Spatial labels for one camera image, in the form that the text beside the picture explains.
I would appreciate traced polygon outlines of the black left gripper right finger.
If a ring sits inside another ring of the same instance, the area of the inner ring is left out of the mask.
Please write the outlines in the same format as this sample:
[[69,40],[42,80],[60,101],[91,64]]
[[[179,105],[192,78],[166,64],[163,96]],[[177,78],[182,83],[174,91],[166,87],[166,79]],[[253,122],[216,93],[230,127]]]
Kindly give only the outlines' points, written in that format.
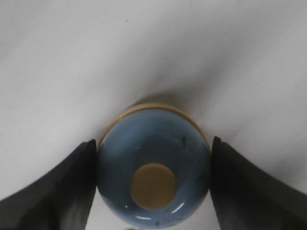
[[213,139],[211,196],[222,230],[305,230],[307,196]]

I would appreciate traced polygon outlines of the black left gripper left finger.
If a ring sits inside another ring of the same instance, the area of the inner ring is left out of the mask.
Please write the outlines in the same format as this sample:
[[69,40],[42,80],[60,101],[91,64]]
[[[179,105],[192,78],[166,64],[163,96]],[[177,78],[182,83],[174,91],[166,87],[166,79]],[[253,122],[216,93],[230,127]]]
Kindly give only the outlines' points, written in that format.
[[2,230],[83,230],[96,190],[96,142],[81,143],[47,174],[1,200]]

